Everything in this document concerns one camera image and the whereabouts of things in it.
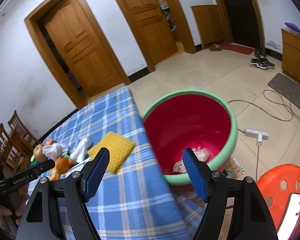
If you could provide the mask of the person's left hand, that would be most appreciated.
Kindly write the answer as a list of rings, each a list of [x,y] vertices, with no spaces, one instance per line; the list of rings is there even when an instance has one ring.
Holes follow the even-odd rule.
[[[17,216],[17,220],[15,221],[17,225],[20,224],[21,217],[25,211],[26,208],[26,201],[29,199],[29,195],[27,193],[22,193],[20,195],[21,197],[21,204],[16,209],[15,214]],[[12,211],[8,208],[0,205],[0,228],[3,230],[3,232],[8,235],[9,237],[15,238],[14,234],[10,230],[8,224],[5,221],[5,217],[10,217],[12,214]]]

